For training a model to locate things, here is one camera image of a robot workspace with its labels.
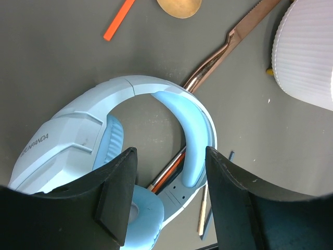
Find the gold spoon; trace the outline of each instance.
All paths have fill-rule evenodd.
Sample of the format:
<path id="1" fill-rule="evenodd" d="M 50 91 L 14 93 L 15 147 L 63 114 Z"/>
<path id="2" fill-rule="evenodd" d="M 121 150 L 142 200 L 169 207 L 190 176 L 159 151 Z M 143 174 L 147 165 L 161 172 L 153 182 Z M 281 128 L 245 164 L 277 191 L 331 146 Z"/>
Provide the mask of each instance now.
<path id="1" fill-rule="evenodd" d="M 157 0 L 161 8 L 170 16 L 188 18 L 200 8 L 202 0 Z"/>

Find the light blue headphones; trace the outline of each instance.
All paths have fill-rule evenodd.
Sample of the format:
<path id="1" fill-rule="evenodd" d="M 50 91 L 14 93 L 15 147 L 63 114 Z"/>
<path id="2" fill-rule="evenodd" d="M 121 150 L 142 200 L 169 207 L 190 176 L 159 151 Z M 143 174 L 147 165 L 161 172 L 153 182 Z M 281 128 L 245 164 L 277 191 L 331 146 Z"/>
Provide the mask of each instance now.
<path id="1" fill-rule="evenodd" d="M 114 159 L 122 151 L 123 128 L 109 113 L 121 102 L 147 93 L 179 120 L 187 145 L 182 173 L 158 196 L 143 187 L 134 188 L 122 250 L 152 249 L 161 229 L 206 183 L 205 148 L 217 147 L 208 111 L 192 94 L 172 82 L 127 76 L 85 92 L 39 128 L 19 156 L 9 187 L 29 194 L 50 192 Z"/>

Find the white ribbed lamp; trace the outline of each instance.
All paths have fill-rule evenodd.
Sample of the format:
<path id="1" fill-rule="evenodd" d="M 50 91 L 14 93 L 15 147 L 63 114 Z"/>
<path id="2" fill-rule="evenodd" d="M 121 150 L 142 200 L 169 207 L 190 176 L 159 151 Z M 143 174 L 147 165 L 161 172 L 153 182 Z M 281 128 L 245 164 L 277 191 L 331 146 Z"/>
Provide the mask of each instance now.
<path id="1" fill-rule="evenodd" d="M 275 36 L 272 65 L 283 91 L 333 110 L 333 0 L 296 0 Z"/>

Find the light blue ear pad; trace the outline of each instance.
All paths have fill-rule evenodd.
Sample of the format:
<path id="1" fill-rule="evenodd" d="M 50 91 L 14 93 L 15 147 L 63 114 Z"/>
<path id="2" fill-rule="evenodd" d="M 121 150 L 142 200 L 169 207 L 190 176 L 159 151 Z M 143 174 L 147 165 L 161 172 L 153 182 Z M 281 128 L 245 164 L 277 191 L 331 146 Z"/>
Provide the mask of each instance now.
<path id="1" fill-rule="evenodd" d="M 135 185 L 125 245 L 120 249 L 152 249 L 160 234 L 163 220 L 164 207 L 160 198 L 153 192 Z"/>
<path id="2" fill-rule="evenodd" d="M 100 141 L 93 170 L 116 158 L 121 153 L 123 141 L 124 130 L 120 121 L 108 114 L 106 117 L 106 128 Z"/>
<path id="3" fill-rule="evenodd" d="M 190 100 L 174 93 L 159 91 L 152 96 L 163 103 L 183 127 L 186 155 L 182 182 L 191 188 L 197 184 L 204 170 L 206 146 L 209 145 L 209 132 L 203 112 Z"/>

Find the gray table surface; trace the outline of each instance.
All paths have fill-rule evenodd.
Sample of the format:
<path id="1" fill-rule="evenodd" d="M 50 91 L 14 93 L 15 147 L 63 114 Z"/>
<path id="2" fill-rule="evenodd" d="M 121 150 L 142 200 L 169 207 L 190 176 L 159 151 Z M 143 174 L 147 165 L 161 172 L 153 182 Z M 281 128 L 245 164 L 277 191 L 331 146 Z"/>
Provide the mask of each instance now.
<path id="1" fill-rule="evenodd" d="M 65 104 L 97 83 L 145 74 L 181 84 L 224 41 L 258 0 L 204 0 L 176 19 L 156 1 L 136 1 L 111 42 L 102 35 L 123 0 L 13 0 L 0 8 L 0 184 L 7 184 L 28 140 Z M 216 126 L 219 151 L 234 163 L 293 191 L 333 190 L 333 112 L 285 94 L 265 74 L 282 1 L 195 93 Z M 124 148 L 139 154 L 146 186 L 184 145 L 182 128 L 151 96 L 112 111 L 124 126 Z M 154 249 L 197 249 L 201 193 L 163 229 Z"/>

